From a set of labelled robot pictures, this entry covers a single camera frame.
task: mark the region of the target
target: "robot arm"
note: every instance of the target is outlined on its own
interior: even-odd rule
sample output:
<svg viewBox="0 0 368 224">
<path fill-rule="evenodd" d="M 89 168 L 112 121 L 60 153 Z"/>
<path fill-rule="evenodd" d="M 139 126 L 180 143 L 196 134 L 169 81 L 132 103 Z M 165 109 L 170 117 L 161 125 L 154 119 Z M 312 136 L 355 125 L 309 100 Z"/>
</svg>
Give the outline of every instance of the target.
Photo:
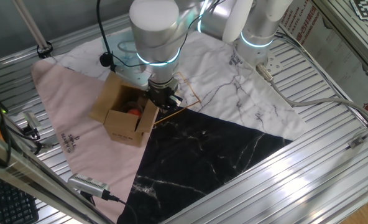
<svg viewBox="0 0 368 224">
<path fill-rule="evenodd" d="M 151 73 L 149 98 L 165 110 L 180 105 L 182 99 L 175 96 L 178 82 L 173 74 L 183 42 L 192 27 L 225 42 L 241 36 L 238 53 L 251 65 L 267 62 L 268 46 L 292 1 L 135 0 L 129 16 L 137 56 L 140 63 L 145 64 L 142 70 Z"/>
</svg>

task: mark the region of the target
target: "black marble cloth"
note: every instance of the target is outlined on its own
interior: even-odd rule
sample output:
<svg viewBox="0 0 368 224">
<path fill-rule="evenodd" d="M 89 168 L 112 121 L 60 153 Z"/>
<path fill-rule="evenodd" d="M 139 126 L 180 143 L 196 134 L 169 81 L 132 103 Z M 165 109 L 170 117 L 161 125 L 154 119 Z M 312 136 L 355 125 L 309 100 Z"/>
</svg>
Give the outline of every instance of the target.
<svg viewBox="0 0 368 224">
<path fill-rule="evenodd" d="M 159 113 L 157 120 L 166 116 Z M 160 223 L 289 143 L 184 110 L 154 126 L 127 204 L 139 223 Z M 133 222 L 126 207 L 117 223 Z"/>
</svg>

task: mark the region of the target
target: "keyboard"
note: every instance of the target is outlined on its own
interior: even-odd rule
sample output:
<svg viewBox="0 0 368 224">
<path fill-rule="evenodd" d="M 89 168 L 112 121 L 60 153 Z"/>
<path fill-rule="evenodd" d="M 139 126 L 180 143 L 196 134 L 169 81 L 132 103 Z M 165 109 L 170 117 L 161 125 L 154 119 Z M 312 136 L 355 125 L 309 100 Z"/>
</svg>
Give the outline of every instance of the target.
<svg viewBox="0 0 368 224">
<path fill-rule="evenodd" d="M 0 179 L 0 224 L 30 224 L 38 219 L 35 198 Z"/>
</svg>

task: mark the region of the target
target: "open cardboard box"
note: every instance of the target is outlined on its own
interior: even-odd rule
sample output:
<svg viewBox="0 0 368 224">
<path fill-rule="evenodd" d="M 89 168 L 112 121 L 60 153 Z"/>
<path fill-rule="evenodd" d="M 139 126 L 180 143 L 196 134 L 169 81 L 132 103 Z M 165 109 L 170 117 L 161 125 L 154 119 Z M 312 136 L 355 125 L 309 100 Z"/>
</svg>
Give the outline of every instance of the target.
<svg viewBox="0 0 368 224">
<path fill-rule="evenodd" d="M 89 117 L 104 124 L 104 128 L 113 141 L 131 146 L 142 146 L 144 138 L 154 125 L 158 108 L 147 98 L 145 92 L 132 87 L 121 80 L 114 72 L 107 77 L 103 90 L 97 97 Z M 142 108 L 142 116 L 120 111 L 128 102 L 137 102 Z"/>
</svg>

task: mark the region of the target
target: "pink cloth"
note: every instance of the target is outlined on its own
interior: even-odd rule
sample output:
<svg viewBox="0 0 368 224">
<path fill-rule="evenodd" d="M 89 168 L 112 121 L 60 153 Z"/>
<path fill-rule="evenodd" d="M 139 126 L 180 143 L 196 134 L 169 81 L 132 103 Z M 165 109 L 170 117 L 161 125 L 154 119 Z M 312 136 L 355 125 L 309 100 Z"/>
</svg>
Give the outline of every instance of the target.
<svg viewBox="0 0 368 224">
<path fill-rule="evenodd" d="M 32 77 L 71 171 L 109 184 L 111 193 L 126 201 L 146 144 L 112 141 L 103 125 L 88 117 L 104 82 L 42 60 L 32 66 Z M 121 203 L 94 200 L 114 222 L 124 209 Z"/>
</svg>

